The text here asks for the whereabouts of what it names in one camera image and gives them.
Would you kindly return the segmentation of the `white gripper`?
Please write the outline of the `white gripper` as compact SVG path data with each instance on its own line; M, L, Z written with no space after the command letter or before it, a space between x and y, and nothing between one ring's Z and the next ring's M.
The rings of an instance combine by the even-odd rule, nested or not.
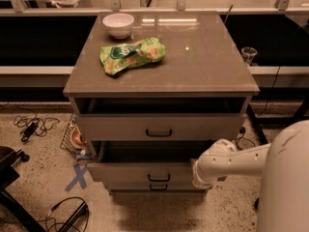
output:
M195 188L211 189L213 187L213 182L206 182L199 176L196 159L193 159L191 161L191 168L192 168L192 185Z

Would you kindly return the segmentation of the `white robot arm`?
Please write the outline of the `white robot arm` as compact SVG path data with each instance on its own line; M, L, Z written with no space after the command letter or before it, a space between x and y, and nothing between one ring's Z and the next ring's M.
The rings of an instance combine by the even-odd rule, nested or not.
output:
M243 151L219 139L191 166L199 189L230 175L261 177L257 232L309 232L308 120L286 127L268 144Z

